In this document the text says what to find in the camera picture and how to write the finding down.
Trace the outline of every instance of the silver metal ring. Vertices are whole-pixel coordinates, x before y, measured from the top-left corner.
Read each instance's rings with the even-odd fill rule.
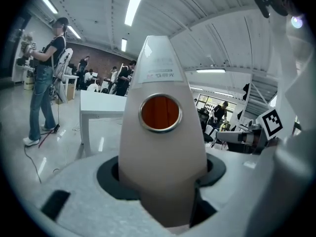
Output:
[[[160,96],[163,96],[163,97],[167,97],[171,100],[173,100],[177,106],[178,106],[178,111],[179,111],[179,115],[178,115],[178,118],[177,120],[174,122],[174,124],[172,124],[170,127],[167,127],[167,128],[164,128],[164,129],[155,129],[155,128],[152,128],[150,126],[148,126],[144,120],[143,120],[143,117],[142,117],[142,111],[143,111],[143,107],[145,106],[145,104],[148,102],[148,100],[154,98],[154,97],[160,97]],[[142,126],[151,131],[151,132],[156,132],[156,133],[166,133],[166,132],[170,132],[172,131],[173,129],[175,129],[179,123],[181,122],[181,119],[182,119],[182,109],[181,109],[181,105],[180,103],[178,102],[178,100],[176,100],[174,97],[172,96],[169,96],[167,94],[162,94],[162,93],[155,93],[153,95],[150,95],[148,98],[146,98],[143,103],[141,104],[140,108],[139,108],[139,111],[138,111],[138,118],[139,118],[139,121],[140,123],[142,124]]]

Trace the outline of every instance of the black and white square marker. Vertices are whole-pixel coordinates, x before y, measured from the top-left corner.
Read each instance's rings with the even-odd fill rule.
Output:
[[[283,128],[281,120],[275,109],[271,110],[270,112],[262,116],[262,120],[267,129],[269,137],[273,137],[277,132],[279,132]]]

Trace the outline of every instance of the ceiling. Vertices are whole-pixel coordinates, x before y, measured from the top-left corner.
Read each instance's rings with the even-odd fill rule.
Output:
[[[124,24],[129,0],[51,0],[79,33],[68,41],[136,59],[148,35],[169,36],[191,85],[232,94],[241,99],[251,75],[277,83],[269,20],[253,0],[142,0],[132,27]],[[54,15],[30,0],[34,15],[44,22]],[[297,67],[310,59],[313,44],[299,30],[287,27]],[[127,39],[121,52],[121,39]],[[198,68],[225,68],[225,74],[198,74]]]

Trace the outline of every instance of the circular window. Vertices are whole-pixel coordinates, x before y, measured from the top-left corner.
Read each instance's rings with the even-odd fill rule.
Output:
[[[152,132],[169,132],[181,121],[179,102],[165,94],[148,97],[139,109],[139,120],[143,127]]]

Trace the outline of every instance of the orange circular opening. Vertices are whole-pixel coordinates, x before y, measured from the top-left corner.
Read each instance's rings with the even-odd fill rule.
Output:
[[[177,121],[179,106],[171,98],[156,96],[144,104],[141,116],[148,127],[157,130],[166,129]]]

